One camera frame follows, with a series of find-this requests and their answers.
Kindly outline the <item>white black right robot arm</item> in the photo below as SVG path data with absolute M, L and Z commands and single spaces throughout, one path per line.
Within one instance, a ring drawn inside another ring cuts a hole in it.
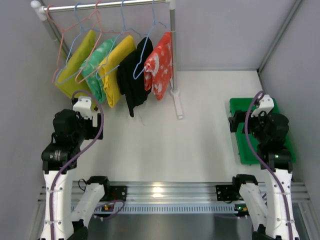
M 293 161 L 285 146 L 289 120 L 279 113 L 262 111 L 251 117 L 237 110 L 228 119 L 230 131 L 235 133 L 244 123 L 246 137 L 252 135 L 257 141 L 253 154 L 260 161 L 260 175 L 266 187 L 266 197 L 254 175 L 238 174 L 232 185 L 244 200 L 252 221 L 254 240 L 298 240 L 291 195 Z

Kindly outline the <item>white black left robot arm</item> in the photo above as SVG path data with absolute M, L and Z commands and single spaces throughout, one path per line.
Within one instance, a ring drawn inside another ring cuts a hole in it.
M 64 109 L 54 116 L 51 141 L 41 154 L 46 191 L 42 240 L 87 239 L 95 208 L 109 193 L 108 178 L 92 176 L 75 210 L 71 210 L 77 160 L 103 138 L 104 114 L 96 116 L 97 126 L 93 125 L 92 117 L 83 117 L 71 109 Z

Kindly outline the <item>red white patterned trousers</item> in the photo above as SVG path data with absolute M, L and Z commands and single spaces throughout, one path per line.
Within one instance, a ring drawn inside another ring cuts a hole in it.
M 162 100 L 173 75 L 172 37 L 165 32 L 144 63 L 144 89 Z

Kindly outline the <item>black trousers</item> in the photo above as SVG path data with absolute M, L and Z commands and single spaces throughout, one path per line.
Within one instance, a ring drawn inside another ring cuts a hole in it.
M 142 105 L 148 98 L 150 90 L 145 90 L 144 63 L 153 51 L 149 38 L 143 38 L 137 48 L 124 58 L 116 73 L 117 84 L 121 95 L 125 96 L 129 115 L 134 117 L 134 108 Z

